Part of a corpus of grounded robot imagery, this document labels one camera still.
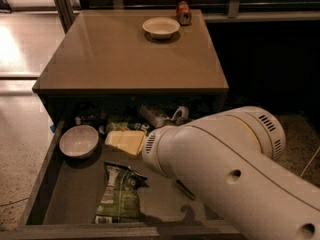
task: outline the cabinet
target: cabinet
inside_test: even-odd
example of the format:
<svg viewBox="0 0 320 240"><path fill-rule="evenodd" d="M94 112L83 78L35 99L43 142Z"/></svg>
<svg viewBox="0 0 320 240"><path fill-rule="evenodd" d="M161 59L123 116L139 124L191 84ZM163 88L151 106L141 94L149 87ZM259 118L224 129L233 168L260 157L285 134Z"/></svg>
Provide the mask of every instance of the cabinet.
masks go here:
<svg viewBox="0 0 320 240"><path fill-rule="evenodd" d="M48 110L56 133L24 212L21 232L39 237L50 232L52 239L70 235L243 239L201 200L190 200L172 180L146 168L139 156L112 152L103 140L86 160L68 159L58 148L79 102L104 106L110 114L144 103L166 108L186 105L194 117L222 109L228 84L201 12L194 10L190 26L161 41L142 29L145 20L157 16L174 18L175 11L82 11L35 83L33 91ZM148 187L138 192L144 215L140 221L92 224L105 190L106 160L148 177Z"/></svg>

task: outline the screw hole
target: screw hole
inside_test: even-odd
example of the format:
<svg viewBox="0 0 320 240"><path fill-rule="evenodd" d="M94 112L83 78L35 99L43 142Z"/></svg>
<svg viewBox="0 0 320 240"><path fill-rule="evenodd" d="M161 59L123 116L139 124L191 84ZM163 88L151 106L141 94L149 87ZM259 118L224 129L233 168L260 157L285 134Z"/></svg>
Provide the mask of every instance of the screw hole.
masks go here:
<svg viewBox="0 0 320 240"><path fill-rule="evenodd" d="M227 175L227 183L233 184L236 183L241 176L240 170L233 170Z"/></svg>
<svg viewBox="0 0 320 240"><path fill-rule="evenodd" d="M303 225L298 232L298 238L299 240L303 240L303 239L310 239L313 237L315 232L315 227L313 224L308 223Z"/></svg>

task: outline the green package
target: green package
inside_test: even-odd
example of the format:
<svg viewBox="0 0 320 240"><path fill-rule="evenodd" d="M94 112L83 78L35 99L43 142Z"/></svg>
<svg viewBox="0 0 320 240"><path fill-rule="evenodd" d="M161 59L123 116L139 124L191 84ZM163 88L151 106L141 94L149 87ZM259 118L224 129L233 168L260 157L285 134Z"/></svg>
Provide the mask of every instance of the green package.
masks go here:
<svg viewBox="0 0 320 240"><path fill-rule="evenodd" d="M108 184L96 211L95 223L127 222L140 218L138 188L147 179L129 167L104 164Z"/></svg>
<svg viewBox="0 0 320 240"><path fill-rule="evenodd" d="M111 131L143 131L148 134L154 128L147 122L139 122L132 116L128 115L110 115L108 118L106 133Z"/></svg>

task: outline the cable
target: cable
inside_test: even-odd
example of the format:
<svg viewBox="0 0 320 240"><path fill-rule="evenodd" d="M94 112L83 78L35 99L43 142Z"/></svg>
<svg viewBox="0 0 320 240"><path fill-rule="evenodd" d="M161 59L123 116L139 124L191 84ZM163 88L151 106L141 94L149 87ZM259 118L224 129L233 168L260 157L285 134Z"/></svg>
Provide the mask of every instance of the cable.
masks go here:
<svg viewBox="0 0 320 240"><path fill-rule="evenodd" d="M11 204L20 203L20 202L25 201L25 200L27 200L27 199L29 199L29 197L23 198L23 199L20 199L20 200L17 200L17 201L14 201L14 202L12 202L12 203L8 203L8 204L0 204L0 207L4 207L4 206L11 205Z"/></svg>
<svg viewBox="0 0 320 240"><path fill-rule="evenodd" d="M310 159L309 163L308 163L308 164L306 165L306 167L303 169L303 171L302 171L302 173L301 173L301 175L300 175L300 178L302 178L304 172L307 170L307 168L309 167L309 165L311 164L311 162L313 161L313 159L316 157L316 155L318 154L319 150L320 150L320 146L319 146L318 150L316 151L316 153L313 155L313 157Z"/></svg>

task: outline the ceramic bowl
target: ceramic bowl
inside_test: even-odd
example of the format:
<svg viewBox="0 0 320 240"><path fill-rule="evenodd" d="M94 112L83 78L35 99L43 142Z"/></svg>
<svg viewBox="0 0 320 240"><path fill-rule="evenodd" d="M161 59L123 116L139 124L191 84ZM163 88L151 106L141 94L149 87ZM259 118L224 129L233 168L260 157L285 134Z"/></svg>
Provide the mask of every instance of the ceramic bowl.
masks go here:
<svg viewBox="0 0 320 240"><path fill-rule="evenodd" d="M59 143L60 150L68 157L83 159L93 154L99 141L96 129L79 125L66 131Z"/></svg>
<svg viewBox="0 0 320 240"><path fill-rule="evenodd" d="M145 21L142 27L154 39L168 39L179 30L180 24L171 18L156 17Z"/></svg>

